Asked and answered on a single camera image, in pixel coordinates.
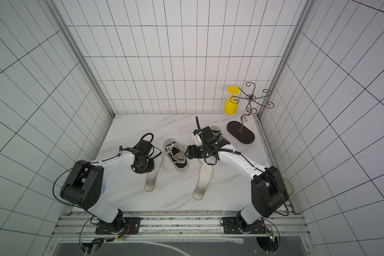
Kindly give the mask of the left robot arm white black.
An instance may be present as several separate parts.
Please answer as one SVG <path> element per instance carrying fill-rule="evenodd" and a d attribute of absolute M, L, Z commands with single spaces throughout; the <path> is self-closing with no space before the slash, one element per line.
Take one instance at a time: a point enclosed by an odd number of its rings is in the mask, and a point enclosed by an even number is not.
<path fill-rule="evenodd" d="M 126 167 L 136 174 L 150 173 L 155 168 L 153 153 L 151 141 L 140 139 L 134 147 L 120 146 L 118 154 L 109 159 L 78 161 L 65 180 L 60 197 L 107 224 L 116 223 L 121 220 L 121 210 L 102 196 L 104 177 Z"/>

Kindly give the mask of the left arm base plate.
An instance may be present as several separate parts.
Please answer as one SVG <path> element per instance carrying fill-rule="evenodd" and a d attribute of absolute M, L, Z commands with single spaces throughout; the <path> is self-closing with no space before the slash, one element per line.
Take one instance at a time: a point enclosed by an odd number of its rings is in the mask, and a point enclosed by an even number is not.
<path fill-rule="evenodd" d="M 119 217 L 118 222 L 106 223 L 99 221 L 95 234 L 97 235 L 135 235 L 139 232 L 139 217 Z"/>

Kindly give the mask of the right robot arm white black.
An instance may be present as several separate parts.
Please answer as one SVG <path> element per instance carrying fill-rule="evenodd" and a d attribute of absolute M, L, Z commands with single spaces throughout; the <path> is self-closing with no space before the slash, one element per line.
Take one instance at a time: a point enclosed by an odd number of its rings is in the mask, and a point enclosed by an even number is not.
<path fill-rule="evenodd" d="M 280 171 L 265 167 L 236 150 L 218 131 L 210 127 L 193 132 L 194 145 L 186 149 L 188 159 L 208 159 L 223 162 L 250 180 L 251 202 L 243 208 L 237 218 L 245 225 L 251 225 L 262 218 L 268 218 L 285 205 L 289 195 Z"/>

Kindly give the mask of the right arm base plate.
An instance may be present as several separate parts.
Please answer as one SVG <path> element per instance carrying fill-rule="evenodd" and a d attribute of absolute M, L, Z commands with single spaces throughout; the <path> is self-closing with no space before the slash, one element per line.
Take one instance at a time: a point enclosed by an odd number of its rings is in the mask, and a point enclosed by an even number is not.
<path fill-rule="evenodd" d="M 224 217 L 220 220 L 225 234 L 266 234 L 266 227 L 263 219 L 256 220 L 252 224 L 247 224 L 241 217 Z"/>

